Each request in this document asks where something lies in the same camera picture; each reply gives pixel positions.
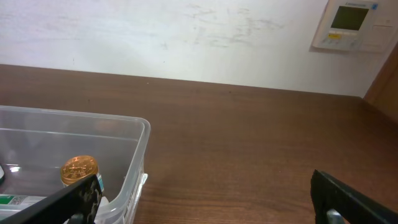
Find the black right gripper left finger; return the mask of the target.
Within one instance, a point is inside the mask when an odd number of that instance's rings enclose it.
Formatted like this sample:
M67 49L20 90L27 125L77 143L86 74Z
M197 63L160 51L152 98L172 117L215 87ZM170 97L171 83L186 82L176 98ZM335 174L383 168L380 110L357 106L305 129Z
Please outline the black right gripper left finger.
M99 180L91 174L1 220L1 224L94 224L101 199Z

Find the small jar gold lid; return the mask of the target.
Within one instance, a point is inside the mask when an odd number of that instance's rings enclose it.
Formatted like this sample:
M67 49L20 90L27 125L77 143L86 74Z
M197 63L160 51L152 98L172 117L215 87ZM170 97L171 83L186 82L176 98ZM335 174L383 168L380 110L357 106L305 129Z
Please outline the small jar gold lid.
M101 191L104 191L102 176L96 159L92 156L76 156L64 163L60 168L62 184L67 187L88 175L95 175Z

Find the white green medicine box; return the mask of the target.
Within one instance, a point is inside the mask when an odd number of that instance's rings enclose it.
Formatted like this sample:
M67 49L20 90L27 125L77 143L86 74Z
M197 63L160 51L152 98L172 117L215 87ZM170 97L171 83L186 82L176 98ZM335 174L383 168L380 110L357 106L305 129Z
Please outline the white green medicine box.
M10 217L43 199L45 197L1 194L1 219Z

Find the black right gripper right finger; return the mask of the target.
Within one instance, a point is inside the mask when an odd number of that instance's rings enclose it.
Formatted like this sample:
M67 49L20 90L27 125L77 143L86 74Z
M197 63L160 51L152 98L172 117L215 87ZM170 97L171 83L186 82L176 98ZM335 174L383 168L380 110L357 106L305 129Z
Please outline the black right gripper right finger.
M314 170L310 195L315 223L397 223L397 213L334 178Z

